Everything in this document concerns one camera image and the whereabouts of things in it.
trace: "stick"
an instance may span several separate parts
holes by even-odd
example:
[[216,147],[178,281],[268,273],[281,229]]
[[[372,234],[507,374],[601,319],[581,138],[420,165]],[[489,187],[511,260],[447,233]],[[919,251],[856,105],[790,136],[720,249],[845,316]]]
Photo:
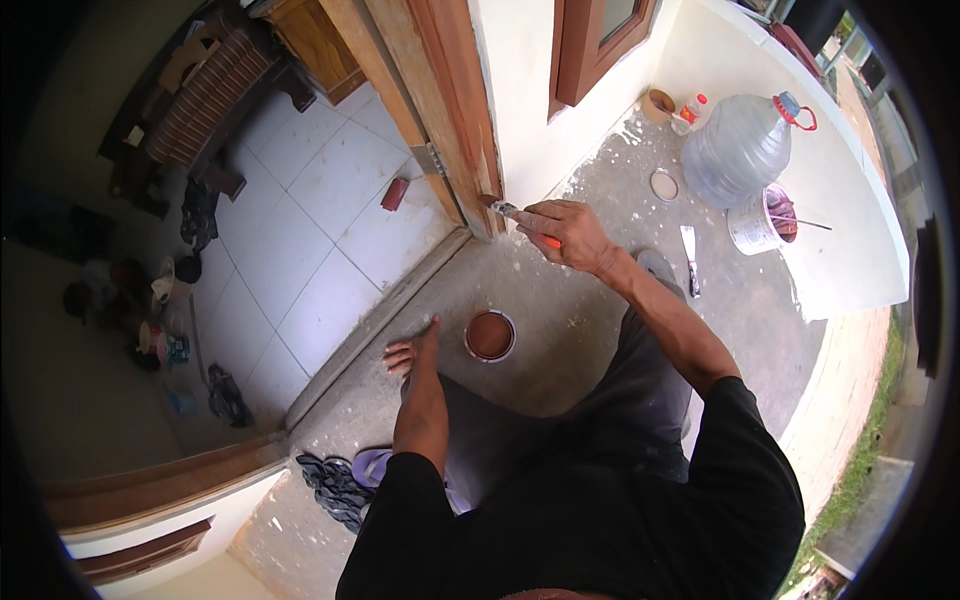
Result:
[[820,225],[819,223],[810,223],[809,221],[803,221],[801,219],[791,219],[790,217],[781,217],[779,215],[770,215],[771,219],[780,219],[781,221],[790,221],[791,223],[803,223],[804,225],[812,225],[816,228],[826,229],[827,231],[833,231],[833,228],[829,228],[826,225]]

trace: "white floor tile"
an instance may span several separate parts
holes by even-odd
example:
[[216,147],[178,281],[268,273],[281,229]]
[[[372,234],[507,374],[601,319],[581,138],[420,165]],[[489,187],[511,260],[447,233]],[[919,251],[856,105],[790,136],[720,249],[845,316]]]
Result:
[[[379,196],[386,191],[385,187]],[[419,179],[410,182],[396,212],[385,210],[379,202],[368,204],[337,247],[370,281],[386,290],[453,229],[430,184]]]
[[287,119],[257,157],[286,189],[346,122],[344,115],[314,102],[305,113]]
[[380,300],[380,292],[337,249],[313,275],[277,333],[308,375],[316,373]]
[[202,336],[205,365],[217,363],[243,387],[273,336],[270,322],[234,273]]
[[349,121],[303,169],[289,192],[331,239],[337,239],[408,158]]
[[403,152],[410,153],[407,149],[407,143],[403,141],[403,136],[396,128],[394,118],[384,108],[379,96],[373,96],[369,102],[356,111],[356,114],[350,117],[350,120],[376,133]]
[[274,327],[332,248],[330,238],[284,194],[238,266]]
[[233,276],[234,268],[224,243],[219,239],[210,242],[200,252],[200,265],[200,279],[193,284],[192,291],[194,308],[197,311],[197,331],[203,333],[217,301]]
[[376,92],[373,91],[373,86],[370,85],[370,82],[365,82],[360,87],[354,89],[352,94],[344,98],[340,104],[337,105],[336,110],[349,119],[356,114],[357,110],[369,102],[373,96],[376,96]]
[[267,145],[276,130],[280,129],[297,109],[286,92],[273,90],[250,111],[240,126],[240,139],[255,155]]
[[243,259],[253,237],[283,196],[283,188],[267,172],[246,146],[240,145],[231,158],[231,166],[247,180],[236,202],[225,194],[217,203],[217,230],[234,263]]
[[287,409],[306,387],[307,381],[309,378],[300,363],[280,336],[274,335],[242,390],[256,427],[263,433],[281,429]]

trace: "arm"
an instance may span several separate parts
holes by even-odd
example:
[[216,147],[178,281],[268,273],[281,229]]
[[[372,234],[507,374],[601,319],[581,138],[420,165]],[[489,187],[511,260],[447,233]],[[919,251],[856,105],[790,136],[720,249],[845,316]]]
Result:
[[[673,295],[616,246],[583,203],[549,200],[519,211],[518,230],[550,262],[597,276],[622,296],[660,342],[663,354],[700,397],[722,377],[740,376],[736,363],[716,335],[685,302]],[[563,244],[558,250],[545,245],[542,234]]]
[[444,388],[437,376],[440,318],[434,316],[423,335],[387,347],[387,373],[402,372],[410,388],[394,425],[394,454],[414,452],[429,460],[444,477],[449,423]]

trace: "grass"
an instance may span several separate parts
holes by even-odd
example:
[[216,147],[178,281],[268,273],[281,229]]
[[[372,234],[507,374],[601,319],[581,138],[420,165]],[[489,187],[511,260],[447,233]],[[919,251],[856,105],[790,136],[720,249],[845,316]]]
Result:
[[813,548],[828,532],[846,523],[859,509],[860,493],[879,454],[880,431],[887,420],[887,408],[893,401],[893,393],[900,379],[902,365],[903,339],[900,336],[900,320],[897,317],[897,311],[893,310],[890,313],[890,326],[887,333],[887,351],[883,357],[883,367],[880,370],[880,379],[876,384],[876,393],[870,405],[867,422],[851,450],[850,458],[833,488],[830,499],[817,516],[813,526],[806,532],[803,541],[800,542],[797,557],[783,579],[783,583],[780,584],[780,589],[774,594],[775,598],[783,595],[804,578],[805,573],[802,573],[801,569],[805,564],[811,561],[815,565],[820,563],[819,555],[813,551]]

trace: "plastic water jug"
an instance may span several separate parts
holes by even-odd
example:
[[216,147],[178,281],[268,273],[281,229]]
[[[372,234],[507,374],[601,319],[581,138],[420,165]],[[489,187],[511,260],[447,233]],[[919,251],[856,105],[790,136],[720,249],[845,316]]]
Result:
[[[797,123],[808,110],[810,127]],[[812,132],[817,118],[790,92],[773,99],[743,94],[721,100],[680,150],[687,186],[714,208],[731,208],[773,183],[790,162],[790,126]]]

